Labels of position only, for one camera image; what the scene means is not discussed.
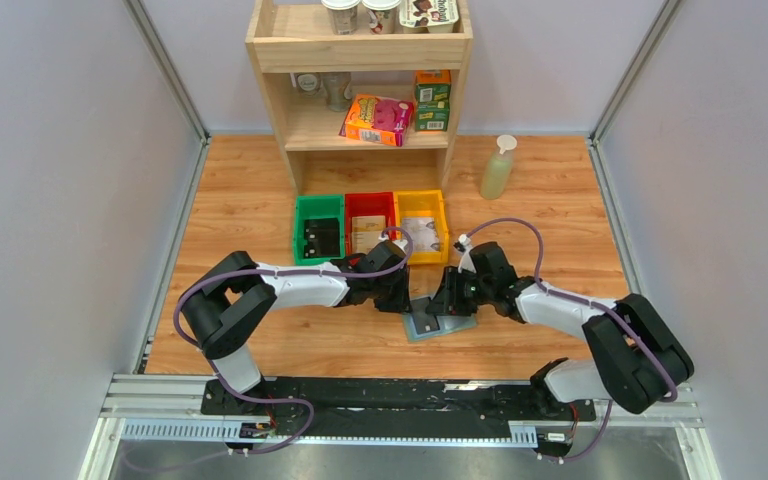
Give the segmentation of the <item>grey-green card holder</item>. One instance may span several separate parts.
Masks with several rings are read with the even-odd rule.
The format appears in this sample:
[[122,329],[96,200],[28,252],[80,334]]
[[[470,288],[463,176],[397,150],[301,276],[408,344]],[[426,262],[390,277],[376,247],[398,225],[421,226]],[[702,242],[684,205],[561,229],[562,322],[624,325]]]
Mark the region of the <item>grey-green card holder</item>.
[[411,311],[404,313],[402,315],[403,326],[405,329],[406,337],[409,342],[418,342],[418,341],[440,337],[448,334],[453,334],[453,333],[468,330],[477,326],[477,320],[474,315],[472,316],[436,316],[440,322],[442,332],[430,338],[417,339],[414,337],[412,327],[410,325]]

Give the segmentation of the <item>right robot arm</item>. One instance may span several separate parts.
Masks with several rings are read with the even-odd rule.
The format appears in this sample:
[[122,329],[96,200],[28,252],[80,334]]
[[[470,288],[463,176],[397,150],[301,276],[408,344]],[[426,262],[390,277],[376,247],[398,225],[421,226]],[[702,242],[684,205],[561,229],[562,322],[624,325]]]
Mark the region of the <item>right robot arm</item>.
[[552,419],[579,400],[612,400],[641,414],[673,397],[695,365],[652,303],[631,293],[618,300],[585,297],[533,276],[520,276],[495,242],[463,256],[466,266],[445,268],[427,314],[467,317],[490,305],[522,324],[542,325],[583,340],[590,359],[554,360],[530,378],[533,410]]

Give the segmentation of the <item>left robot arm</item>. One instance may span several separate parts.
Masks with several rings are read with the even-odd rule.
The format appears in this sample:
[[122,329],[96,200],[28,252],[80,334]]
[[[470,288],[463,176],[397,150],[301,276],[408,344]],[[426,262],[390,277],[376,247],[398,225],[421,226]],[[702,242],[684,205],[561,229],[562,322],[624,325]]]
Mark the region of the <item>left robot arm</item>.
[[173,313],[176,331],[196,346],[227,389],[227,401],[245,415],[266,399],[248,340],[266,315],[296,307],[340,308],[372,302],[385,313],[410,310],[412,245],[382,235],[366,254],[313,266],[258,263],[235,251],[186,290]]

